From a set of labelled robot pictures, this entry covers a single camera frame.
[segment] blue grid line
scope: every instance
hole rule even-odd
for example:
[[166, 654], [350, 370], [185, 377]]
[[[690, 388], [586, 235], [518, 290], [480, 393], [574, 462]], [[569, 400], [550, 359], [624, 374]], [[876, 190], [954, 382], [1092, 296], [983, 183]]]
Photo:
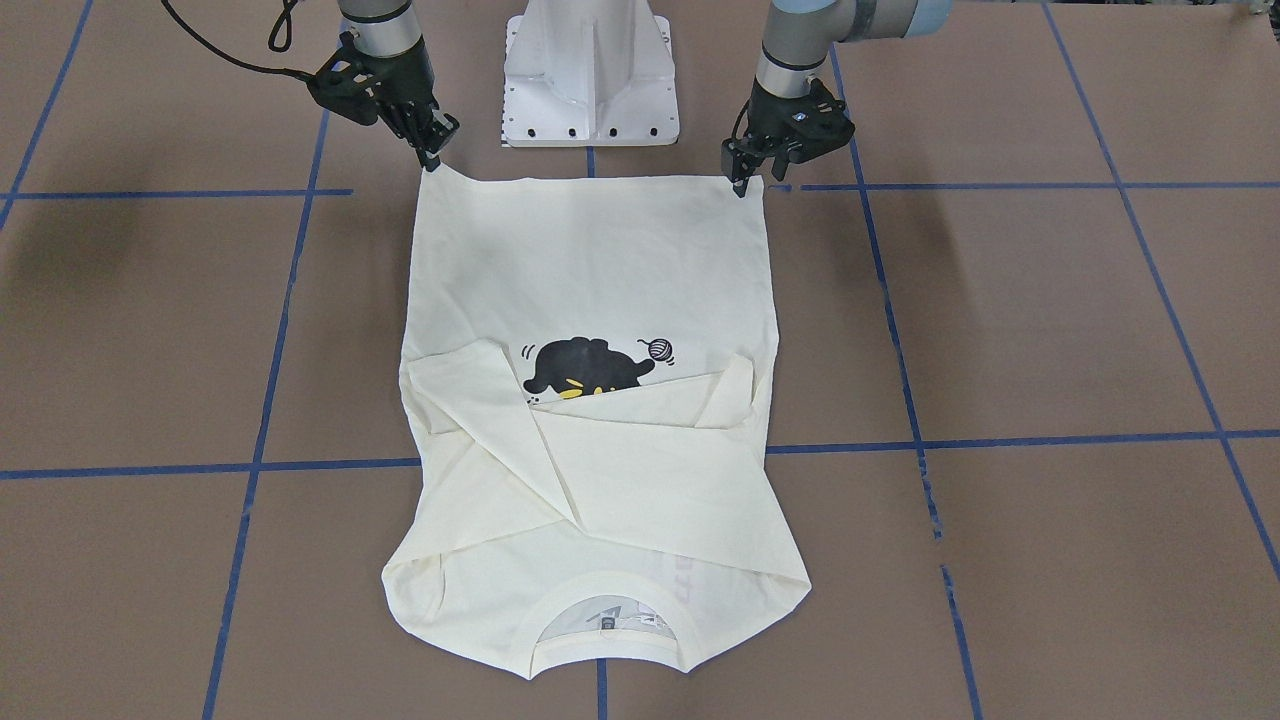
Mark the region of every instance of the blue grid line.
[[321, 190], [120, 190], [105, 192], [18, 192], [13, 200], [186, 200], [197, 197], [306, 197], [355, 195], [349, 187]]
[[4, 229], [5, 223], [9, 220], [9, 211], [13, 210], [14, 196], [22, 188], [22, 179], [27, 177], [27, 170], [31, 168], [31, 159], [36, 155], [36, 146], [40, 145], [40, 136], [45, 132], [45, 124], [49, 123], [49, 115], [54, 111], [54, 102], [58, 101], [58, 94], [63, 90], [63, 82], [67, 79], [67, 72], [72, 67], [72, 59], [76, 58], [76, 50], [79, 47], [81, 36], [84, 35], [84, 23], [88, 22], [88, 12], [93, 8], [93, 0], [84, 0], [84, 8], [81, 10], [79, 20], [76, 22], [76, 32], [72, 33], [72, 42], [67, 47], [67, 56], [63, 58], [63, 67], [58, 69], [58, 77], [54, 79], [54, 87], [49, 91], [49, 99], [45, 100], [45, 108], [40, 111], [40, 119], [36, 122], [36, 129], [31, 133], [31, 141], [27, 142], [27, 151], [22, 155], [22, 163], [18, 165], [18, 174], [13, 178], [13, 186], [9, 190], [9, 197], [4, 201], [4, 208], [0, 209], [0, 229]]
[[1280, 438], [1280, 429], [1267, 429], [1267, 430], [1226, 430], [1226, 437], [1229, 437], [1231, 439]]
[[595, 717], [609, 720], [609, 665], [603, 657], [595, 660]]
[[771, 445], [764, 448], [765, 455], [827, 455], [840, 452], [893, 452], [901, 450], [915, 450], [911, 441], [901, 442], [845, 442], [826, 445]]
[[52, 480], [68, 478], [136, 478], [142, 475], [204, 475], [212, 473], [248, 473], [252, 462], [218, 462], [210, 465], [132, 465], [122, 468], [51, 468], [36, 470], [0, 470], [0, 480]]
[[1257, 182], [1126, 182], [1129, 190], [1249, 190], [1280, 187], [1280, 181]]
[[974, 450], [980, 447], [1042, 447], [1062, 445], [1128, 445], [1143, 442], [1187, 442], [1217, 439], [1216, 432], [1117, 433], [1098, 436], [1043, 436], [978, 439], [927, 439], [927, 450]]
[[969, 707], [973, 720], [982, 720], [982, 698], [978, 697], [978, 678], [973, 671], [973, 657], [969, 655], [969, 638], [964, 632], [964, 619], [960, 618], [960, 603], [956, 602], [956, 584], [951, 570], [942, 565], [942, 585], [947, 592], [947, 606], [951, 607], [951, 626], [956, 632], [956, 646], [960, 648], [960, 666], [964, 669], [964, 683], [969, 689]]
[[[836, 46], [828, 51], [831, 55], [831, 69], [836, 76], [836, 87], [840, 90], [840, 99], [849, 102], [845, 95], [845, 78], [840, 72], [840, 58], [836, 56]], [[863, 161], [858, 154], [858, 138], [849, 141], [849, 155], [854, 161], [854, 176], [858, 178], [858, 195], [863, 204], [863, 217], [867, 219], [867, 236], [870, 240], [872, 259], [876, 261], [876, 279], [881, 286], [881, 295], [884, 297], [884, 320], [888, 324], [888, 336], [893, 342], [893, 352], [897, 355], [897, 372], [902, 379], [902, 400], [906, 404], [906, 419], [911, 425], [911, 442], [915, 450], [915, 464], [920, 468], [920, 484], [924, 487], [924, 502], [929, 509], [929, 520], [933, 523], [933, 539], [942, 539], [942, 518], [938, 515], [938, 505], [933, 500], [933, 483], [929, 480], [929, 464], [924, 455], [924, 438], [920, 433], [920, 420], [915, 413], [915, 398], [911, 395], [911, 380], [906, 372], [906, 355], [902, 352], [902, 338], [897, 332], [897, 319], [893, 315], [893, 300], [890, 296], [888, 275], [884, 273], [884, 259], [881, 256], [879, 237], [876, 233], [876, 217], [872, 213], [870, 195], [867, 192], [867, 178], [863, 174]]]
[[[803, 192], [883, 192], [929, 190], [1115, 190], [1114, 182], [870, 182], [801, 184]], [[1276, 182], [1129, 182], [1137, 190], [1248, 190], [1280, 188]]]
[[296, 473], [298, 470], [376, 470], [380, 468], [421, 468], [417, 457], [371, 457], [358, 460], [285, 460], [262, 462], [262, 473]]
[[307, 195], [302, 202], [302, 217], [298, 219], [298, 234], [293, 243], [293, 260], [289, 264], [289, 279], [284, 287], [284, 305], [280, 309], [280, 324], [275, 334], [275, 350], [271, 354], [271, 369], [266, 379], [266, 395], [262, 398], [262, 420], [257, 430], [257, 442], [253, 446], [253, 465], [248, 482], [244, 486], [244, 503], [241, 507], [239, 530], [236, 534], [236, 552], [232, 555], [232, 568], [227, 579], [227, 597], [223, 601], [223, 616], [218, 628], [218, 643], [214, 647], [214, 660], [209, 670], [209, 688], [205, 692], [205, 708], [202, 720], [212, 720], [214, 706], [218, 701], [218, 685], [221, 682], [223, 661], [227, 657], [227, 639], [230, 635], [232, 614], [236, 610], [236, 592], [239, 589], [239, 573], [244, 562], [244, 546], [248, 542], [248, 528], [252, 519], [253, 500], [257, 496], [257, 480], [261, 470], [257, 465], [262, 462], [262, 454], [266, 450], [266, 432], [271, 423], [271, 407], [275, 402], [275, 387], [280, 377], [280, 363], [284, 357], [284, 338], [289, 331], [289, 305], [293, 301], [293, 286], [298, 279], [298, 263], [302, 259], [302, 247], [306, 243], [307, 227], [311, 222], [311, 206], [315, 201], [316, 181], [320, 176], [320, 160], [324, 156], [325, 135], [329, 131], [329, 111], [320, 115], [320, 129], [316, 132], [315, 152], [311, 158], [311, 177], [307, 179]]
[[[1276, 439], [1280, 428], [1226, 430], [1231, 439]], [[1181, 433], [1116, 433], [1097, 436], [1030, 436], [1009, 438], [925, 439], [925, 450], [978, 450], [988, 447], [1044, 447], [1125, 445], [1151, 442], [1202, 442], [1216, 441], [1213, 430]], [[861, 452], [909, 452], [915, 450], [911, 441], [897, 442], [845, 442], [818, 445], [771, 445], [765, 455], [856, 455]], [[124, 465], [104, 468], [50, 468], [29, 470], [0, 470], [0, 480], [40, 480], [73, 478], [131, 478], [140, 475], [201, 475], [214, 473], [291, 473], [303, 470], [376, 470], [380, 468], [420, 468], [417, 457], [352, 457], [340, 460], [278, 460], [262, 462], [211, 462], [206, 465]]]
[[1111, 178], [1115, 181], [1115, 187], [1120, 192], [1120, 200], [1124, 202], [1125, 213], [1129, 215], [1129, 223], [1133, 225], [1133, 232], [1138, 238], [1139, 247], [1142, 247], [1142, 255], [1147, 261], [1147, 268], [1151, 270], [1151, 278], [1156, 283], [1160, 300], [1164, 302], [1165, 311], [1169, 314], [1169, 320], [1174, 327], [1174, 333], [1178, 336], [1178, 343], [1181, 346], [1183, 355], [1187, 357], [1187, 365], [1190, 368], [1192, 377], [1196, 379], [1196, 387], [1199, 389], [1201, 398], [1204, 401], [1204, 409], [1208, 411], [1216, 436], [1222, 445], [1222, 452], [1226, 455], [1226, 462], [1231, 468], [1231, 474], [1235, 477], [1235, 484], [1240, 491], [1245, 507], [1249, 510], [1249, 516], [1253, 519], [1253, 527], [1258, 533], [1258, 539], [1262, 541], [1262, 548], [1267, 553], [1267, 560], [1271, 561], [1271, 571], [1275, 574], [1276, 579], [1280, 580], [1280, 557], [1276, 556], [1276, 548], [1271, 542], [1271, 534], [1267, 532], [1266, 523], [1262, 520], [1262, 514], [1258, 511], [1257, 502], [1253, 500], [1253, 492], [1249, 491], [1249, 483], [1244, 479], [1244, 473], [1240, 470], [1240, 465], [1235, 459], [1235, 451], [1231, 450], [1230, 436], [1228, 436], [1225, 428], [1222, 427], [1222, 420], [1217, 414], [1217, 407], [1215, 407], [1213, 398], [1210, 396], [1208, 386], [1204, 383], [1204, 377], [1201, 374], [1199, 364], [1196, 361], [1196, 355], [1192, 352], [1190, 341], [1187, 340], [1183, 324], [1178, 319], [1178, 313], [1174, 310], [1174, 301], [1169, 296], [1169, 290], [1165, 287], [1165, 281], [1160, 275], [1160, 269], [1156, 266], [1156, 258], [1151, 252], [1151, 246], [1147, 243], [1147, 236], [1143, 233], [1142, 224], [1138, 222], [1138, 214], [1134, 211], [1133, 202], [1129, 200], [1129, 191], [1120, 177], [1120, 169], [1116, 167], [1115, 158], [1111, 156], [1107, 141], [1102, 136], [1102, 127], [1098, 124], [1098, 118], [1093, 113], [1093, 105], [1089, 102], [1089, 97], [1084, 92], [1084, 85], [1080, 83], [1080, 77], [1075, 72], [1075, 64], [1071, 61], [1071, 55], [1066, 50], [1066, 42], [1062, 41], [1062, 33], [1059, 31], [1057, 23], [1053, 22], [1053, 13], [1050, 10], [1048, 4], [1041, 5], [1041, 8], [1044, 12], [1044, 19], [1048, 22], [1050, 31], [1053, 33], [1053, 40], [1057, 42], [1057, 49], [1062, 54], [1062, 61], [1066, 64], [1066, 72], [1071, 76], [1071, 82], [1075, 85], [1075, 92], [1080, 97], [1084, 113], [1088, 115], [1089, 124], [1093, 127], [1093, 135], [1097, 136], [1102, 156], [1107, 161], [1107, 168], [1111, 169]]

